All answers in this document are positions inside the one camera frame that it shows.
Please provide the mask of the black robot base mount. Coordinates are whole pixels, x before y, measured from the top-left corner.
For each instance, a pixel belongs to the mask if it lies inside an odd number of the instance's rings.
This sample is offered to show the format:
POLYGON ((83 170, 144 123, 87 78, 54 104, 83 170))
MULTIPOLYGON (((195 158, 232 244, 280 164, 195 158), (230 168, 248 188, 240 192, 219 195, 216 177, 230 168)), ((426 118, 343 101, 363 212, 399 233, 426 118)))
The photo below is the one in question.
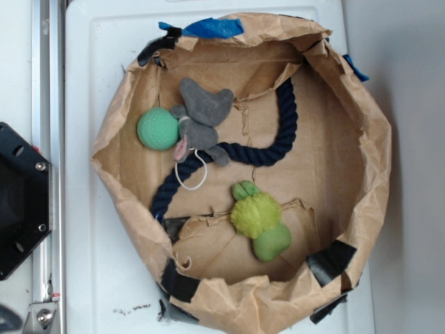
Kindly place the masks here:
POLYGON ((1 280, 8 279, 51 232, 51 164, 1 123, 1 280))

